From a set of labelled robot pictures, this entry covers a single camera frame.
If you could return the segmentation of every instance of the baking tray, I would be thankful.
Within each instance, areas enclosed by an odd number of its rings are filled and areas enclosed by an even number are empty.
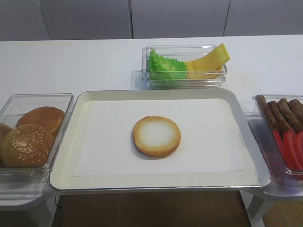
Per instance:
[[[133,126],[148,115],[180,128],[180,146],[166,158],[134,147]],[[77,99],[49,183],[59,191],[207,189],[260,187],[269,178],[229,90],[92,91]]]

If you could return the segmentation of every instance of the floor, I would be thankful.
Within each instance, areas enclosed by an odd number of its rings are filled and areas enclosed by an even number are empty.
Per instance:
[[[53,227],[250,227],[239,192],[61,196]],[[303,227],[303,201],[276,203],[266,227]],[[1,227],[35,227],[23,211],[0,212]]]

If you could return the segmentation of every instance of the hamburger bun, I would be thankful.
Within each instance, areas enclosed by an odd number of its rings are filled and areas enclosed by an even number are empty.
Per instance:
[[[39,125],[26,124],[11,130],[0,145],[0,158],[5,166],[43,166],[54,137]]]
[[[138,150],[150,157],[165,157],[179,146],[181,133],[178,126],[166,117],[144,117],[133,129]]]
[[[62,123],[63,117],[64,112],[55,107],[39,107],[21,117],[17,122],[16,127],[25,124],[36,124],[42,126],[53,136],[56,136]]]
[[[3,138],[8,134],[11,130],[11,127],[7,126],[6,124],[0,123],[0,144],[2,143]],[[0,158],[0,167],[4,166]]]

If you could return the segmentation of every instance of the white countertop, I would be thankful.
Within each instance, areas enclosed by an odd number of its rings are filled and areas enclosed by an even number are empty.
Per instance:
[[[303,35],[0,42],[0,106],[12,94],[134,89],[148,45],[224,43],[231,60],[223,88],[252,95],[303,95]]]

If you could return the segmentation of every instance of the plastic lettuce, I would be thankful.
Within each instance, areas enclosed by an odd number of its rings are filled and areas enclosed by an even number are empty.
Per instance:
[[[150,79],[187,79],[185,62],[159,56],[154,49],[150,52],[148,67]]]

